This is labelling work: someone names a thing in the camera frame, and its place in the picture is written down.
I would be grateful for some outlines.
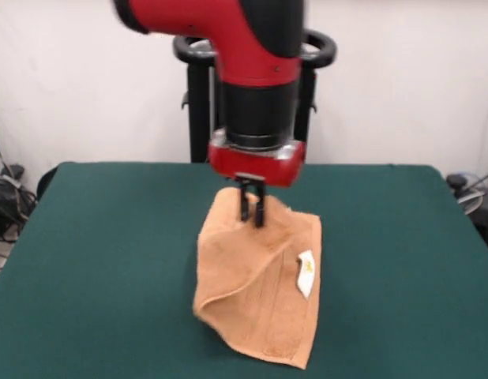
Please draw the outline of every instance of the table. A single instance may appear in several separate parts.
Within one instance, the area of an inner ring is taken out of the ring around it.
[[[271,189],[324,224],[307,371],[193,317],[202,164],[63,164],[0,275],[0,378],[488,378],[488,250],[420,166],[307,166]]]

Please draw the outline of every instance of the orange towel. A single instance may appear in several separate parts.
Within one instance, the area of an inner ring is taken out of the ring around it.
[[[193,311],[234,350],[305,369],[317,326],[321,222],[267,196],[257,229],[252,217],[240,222],[238,199],[238,189],[219,191],[202,227]],[[305,298],[297,279],[307,250],[316,269]]]

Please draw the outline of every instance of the white backdrop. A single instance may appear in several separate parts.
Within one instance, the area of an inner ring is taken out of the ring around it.
[[[314,163],[488,169],[488,0],[311,0],[339,45],[320,72]],[[0,134],[33,186],[64,160],[187,162],[185,66],[110,0],[0,0]]]

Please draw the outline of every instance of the towel tag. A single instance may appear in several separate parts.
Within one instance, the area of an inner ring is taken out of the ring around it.
[[[310,292],[313,289],[314,274],[316,272],[313,252],[311,250],[304,251],[298,256],[298,259],[301,265],[297,279],[297,287],[304,295],[304,298],[309,298]]]

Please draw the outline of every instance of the black robot stand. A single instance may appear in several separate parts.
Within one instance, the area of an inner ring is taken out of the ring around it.
[[[294,137],[307,143],[310,110],[317,110],[314,104],[316,70],[334,62],[337,47],[330,37],[312,30],[305,31],[305,45],[317,49],[314,52],[302,49]],[[220,83],[214,70],[216,52],[206,39],[176,36],[174,54],[188,64],[188,92],[184,95],[182,107],[188,105],[190,117],[190,160],[191,163],[204,163],[207,162],[212,131],[224,126]]]

